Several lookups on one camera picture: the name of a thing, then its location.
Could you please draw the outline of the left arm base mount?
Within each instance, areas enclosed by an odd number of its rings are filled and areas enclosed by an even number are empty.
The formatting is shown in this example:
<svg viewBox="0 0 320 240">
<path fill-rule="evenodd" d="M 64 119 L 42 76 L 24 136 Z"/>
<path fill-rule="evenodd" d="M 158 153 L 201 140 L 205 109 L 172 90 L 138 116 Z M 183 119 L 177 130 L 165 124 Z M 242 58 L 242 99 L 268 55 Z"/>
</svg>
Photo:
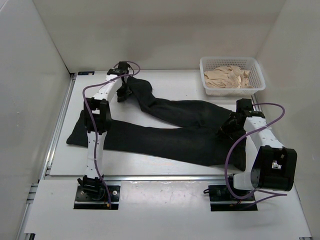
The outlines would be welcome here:
<svg viewBox="0 0 320 240">
<path fill-rule="evenodd" d="M 75 193 L 73 208 L 75 210 L 118 210 L 121 186 L 106 186 L 98 178 L 77 179 L 78 185 Z"/>
</svg>

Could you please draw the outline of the black trousers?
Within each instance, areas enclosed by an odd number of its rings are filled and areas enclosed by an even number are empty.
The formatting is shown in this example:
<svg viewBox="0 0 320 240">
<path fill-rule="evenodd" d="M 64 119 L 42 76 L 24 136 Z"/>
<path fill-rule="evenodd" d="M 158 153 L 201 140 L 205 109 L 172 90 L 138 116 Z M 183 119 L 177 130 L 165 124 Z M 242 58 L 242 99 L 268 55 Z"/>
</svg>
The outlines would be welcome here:
<svg viewBox="0 0 320 240">
<path fill-rule="evenodd" d="M 154 128 L 113 120 L 107 133 L 105 150 L 138 153 L 201 166 L 223 165 L 234 142 L 246 132 L 230 136 L 219 133 L 233 113 L 202 100 L 156 98 L 152 85 L 129 77 L 128 87 L 142 112 L 175 128 Z"/>
</svg>

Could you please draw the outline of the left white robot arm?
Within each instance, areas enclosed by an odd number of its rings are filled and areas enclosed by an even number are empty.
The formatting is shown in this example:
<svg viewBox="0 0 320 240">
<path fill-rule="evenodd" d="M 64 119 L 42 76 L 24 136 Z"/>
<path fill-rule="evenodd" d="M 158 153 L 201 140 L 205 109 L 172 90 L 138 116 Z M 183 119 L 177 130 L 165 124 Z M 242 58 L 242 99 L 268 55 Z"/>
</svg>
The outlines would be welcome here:
<svg viewBox="0 0 320 240">
<path fill-rule="evenodd" d="M 87 135 L 87 160 L 82 189 L 93 200 L 106 199 L 111 204 L 111 193 L 100 171 L 104 142 L 111 128 L 110 101 L 118 90 L 127 87 L 127 79 L 134 70 L 127 61 L 120 61 L 107 74 L 105 81 L 88 85 L 82 90 L 84 126 Z"/>
</svg>

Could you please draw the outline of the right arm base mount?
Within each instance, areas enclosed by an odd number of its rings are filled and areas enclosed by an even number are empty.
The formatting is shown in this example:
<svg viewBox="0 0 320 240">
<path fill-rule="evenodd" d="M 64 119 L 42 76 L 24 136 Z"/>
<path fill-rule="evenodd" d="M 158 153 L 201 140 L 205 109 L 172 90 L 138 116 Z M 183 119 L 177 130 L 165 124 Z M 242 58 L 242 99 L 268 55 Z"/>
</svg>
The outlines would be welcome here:
<svg viewBox="0 0 320 240">
<path fill-rule="evenodd" d="M 246 199 L 236 199 L 228 190 L 226 185 L 209 185 L 203 191 L 209 196 L 211 212 L 241 212 L 257 211 L 255 196 Z"/>
</svg>

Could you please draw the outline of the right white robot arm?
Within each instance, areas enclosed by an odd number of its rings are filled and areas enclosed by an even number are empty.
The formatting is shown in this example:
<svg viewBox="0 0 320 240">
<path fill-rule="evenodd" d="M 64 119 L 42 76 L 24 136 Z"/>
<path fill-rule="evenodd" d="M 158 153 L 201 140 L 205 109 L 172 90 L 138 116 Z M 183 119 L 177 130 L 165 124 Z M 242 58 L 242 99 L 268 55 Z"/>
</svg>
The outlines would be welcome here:
<svg viewBox="0 0 320 240">
<path fill-rule="evenodd" d="M 289 192 L 293 188 L 298 155 L 272 133 L 271 125 L 280 119 L 278 117 L 267 122 L 261 111 L 254 110 L 251 99 L 237 100 L 236 112 L 221 126 L 220 132 L 230 135 L 237 130 L 244 130 L 245 134 L 229 149 L 224 166 L 228 166 L 233 150 L 247 137 L 251 137 L 257 155 L 250 171 L 232 177 L 227 173 L 224 175 L 224 193 L 230 200 L 243 200 L 256 191 L 271 194 L 272 191 Z"/>
</svg>

